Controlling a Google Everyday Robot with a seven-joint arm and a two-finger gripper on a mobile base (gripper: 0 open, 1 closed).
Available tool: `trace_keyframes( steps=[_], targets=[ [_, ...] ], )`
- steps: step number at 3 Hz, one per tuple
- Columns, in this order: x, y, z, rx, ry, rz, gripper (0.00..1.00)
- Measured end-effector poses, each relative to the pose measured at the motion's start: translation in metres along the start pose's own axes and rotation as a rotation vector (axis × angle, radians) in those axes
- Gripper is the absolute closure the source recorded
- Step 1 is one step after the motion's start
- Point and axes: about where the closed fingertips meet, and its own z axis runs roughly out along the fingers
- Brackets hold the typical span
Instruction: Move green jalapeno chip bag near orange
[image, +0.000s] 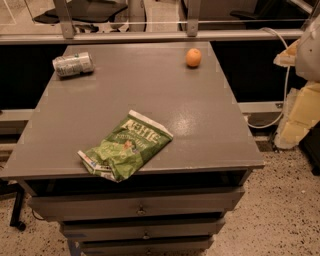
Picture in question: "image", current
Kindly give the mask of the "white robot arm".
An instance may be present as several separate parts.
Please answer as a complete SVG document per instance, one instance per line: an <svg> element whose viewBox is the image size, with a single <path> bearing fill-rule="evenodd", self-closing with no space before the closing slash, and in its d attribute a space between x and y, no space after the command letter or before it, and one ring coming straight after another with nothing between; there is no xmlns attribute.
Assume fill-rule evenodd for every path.
<svg viewBox="0 0 320 256"><path fill-rule="evenodd" d="M320 121L320 16L306 28L300 39L278 54L274 63L294 67L307 83L291 89L283 106L274 139L280 149L291 149Z"/></svg>

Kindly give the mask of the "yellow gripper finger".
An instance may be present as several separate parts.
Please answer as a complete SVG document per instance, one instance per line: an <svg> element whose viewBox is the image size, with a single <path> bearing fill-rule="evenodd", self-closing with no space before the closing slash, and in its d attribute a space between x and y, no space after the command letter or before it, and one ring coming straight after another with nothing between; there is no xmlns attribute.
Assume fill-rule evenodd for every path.
<svg viewBox="0 0 320 256"><path fill-rule="evenodd" d="M299 39L290 44L285 50L280 54L277 54L273 63L280 67L291 67L295 65L297 47L299 44Z"/></svg>
<svg viewBox="0 0 320 256"><path fill-rule="evenodd" d="M280 149L291 149L320 121L320 83L307 82L301 89L292 88L284 104L274 138Z"/></svg>

